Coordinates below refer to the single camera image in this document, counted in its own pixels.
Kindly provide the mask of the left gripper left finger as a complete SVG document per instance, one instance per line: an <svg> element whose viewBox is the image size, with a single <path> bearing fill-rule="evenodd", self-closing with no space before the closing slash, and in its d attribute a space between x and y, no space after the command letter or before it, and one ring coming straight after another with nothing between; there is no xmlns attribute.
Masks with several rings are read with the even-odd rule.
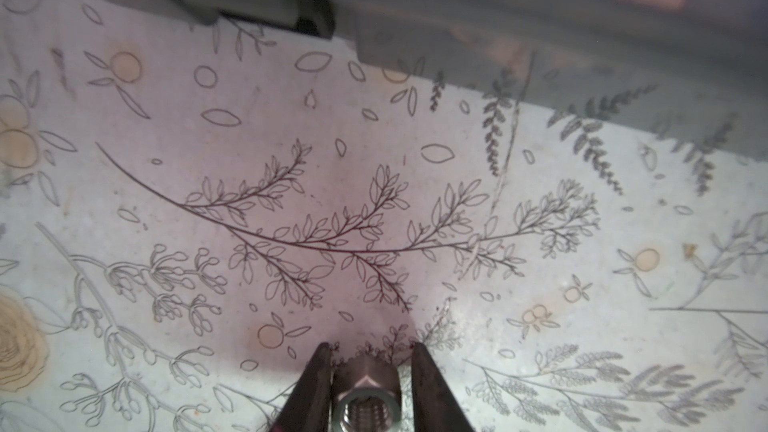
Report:
<svg viewBox="0 0 768 432"><path fill-rule="evenodd" d="M330 424L332 351L320 343L307 362L299 380L270 432L327 432Z"/></svg>

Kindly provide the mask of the silver nut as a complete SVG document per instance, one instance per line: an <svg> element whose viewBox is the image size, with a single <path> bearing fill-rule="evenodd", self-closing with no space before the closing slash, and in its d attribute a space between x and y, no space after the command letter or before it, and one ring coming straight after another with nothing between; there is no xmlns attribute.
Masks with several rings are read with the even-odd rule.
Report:
<svg viewBox="0 0 768 432"><path fill-rule="evenodd" d="M399 431L402 388L397 368L371 355L338 367L331 383L332 431Z"/></svg>

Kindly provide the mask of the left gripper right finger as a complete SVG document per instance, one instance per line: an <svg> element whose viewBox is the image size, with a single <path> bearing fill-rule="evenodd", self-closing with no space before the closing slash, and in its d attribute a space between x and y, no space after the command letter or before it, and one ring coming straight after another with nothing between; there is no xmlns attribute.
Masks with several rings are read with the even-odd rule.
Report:
<svg viewBox="0 0 768 432"><path fill-rule="evenodd" d="M417 342L411 354L411 396L416 432L473 432L427 347Z"/></svg>

